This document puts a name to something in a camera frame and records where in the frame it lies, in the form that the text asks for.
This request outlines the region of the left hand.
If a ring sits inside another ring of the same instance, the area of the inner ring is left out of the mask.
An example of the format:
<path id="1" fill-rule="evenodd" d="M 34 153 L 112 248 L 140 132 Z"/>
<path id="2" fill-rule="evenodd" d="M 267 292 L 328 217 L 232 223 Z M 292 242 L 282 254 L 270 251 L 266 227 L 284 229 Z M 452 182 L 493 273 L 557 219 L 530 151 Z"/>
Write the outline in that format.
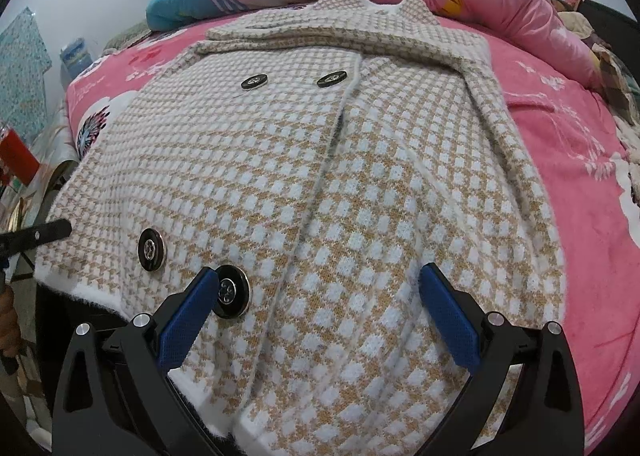
<path id="1" fill-rule="evenodd" d="M 14 358 L 21 348 L 22 337 L 14 309 L 14 294 L 10 286 L 0 296 L 0 349 L 6 358 Z"/>

